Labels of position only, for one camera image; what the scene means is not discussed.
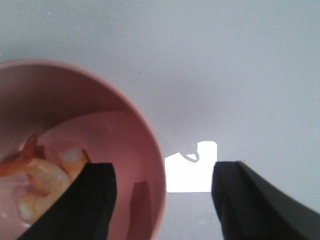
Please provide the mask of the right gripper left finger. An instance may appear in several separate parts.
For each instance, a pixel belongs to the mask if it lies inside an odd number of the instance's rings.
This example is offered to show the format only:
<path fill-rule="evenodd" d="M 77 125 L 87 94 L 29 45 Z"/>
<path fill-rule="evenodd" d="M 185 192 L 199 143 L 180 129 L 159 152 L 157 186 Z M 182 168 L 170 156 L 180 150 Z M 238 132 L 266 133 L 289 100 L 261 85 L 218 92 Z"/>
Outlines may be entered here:
<path fill-rule="evenodd" d="M 21 240 L 105 240 L 117 198 L 111 163 L 87 163 Z"/>

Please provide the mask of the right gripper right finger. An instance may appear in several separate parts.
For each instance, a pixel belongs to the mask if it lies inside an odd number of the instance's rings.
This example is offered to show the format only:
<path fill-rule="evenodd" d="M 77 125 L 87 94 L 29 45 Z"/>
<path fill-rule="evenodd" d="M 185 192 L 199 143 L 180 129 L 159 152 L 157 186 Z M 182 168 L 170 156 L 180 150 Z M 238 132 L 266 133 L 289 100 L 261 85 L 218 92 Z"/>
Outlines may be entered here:
<path fill-rule="evenodd" d="M 212 201 L 225 240 L 318 240 L 320 215 L 241 161 L 216 162 Z"/>

